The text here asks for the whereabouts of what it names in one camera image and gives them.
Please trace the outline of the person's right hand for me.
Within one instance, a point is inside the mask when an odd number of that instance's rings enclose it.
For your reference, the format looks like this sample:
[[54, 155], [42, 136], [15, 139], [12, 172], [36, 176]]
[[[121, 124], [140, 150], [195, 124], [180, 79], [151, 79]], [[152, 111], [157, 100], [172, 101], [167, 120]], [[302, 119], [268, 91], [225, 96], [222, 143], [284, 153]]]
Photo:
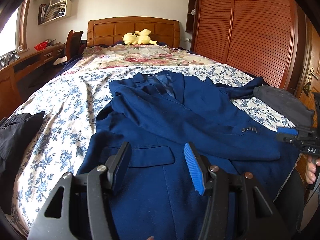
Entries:
[[305, 179], [309, 185], [316, 181], [316, 168], [319, 167], [319, 159], [314, 160], [312, 156], [308, 156], [306, 165]]

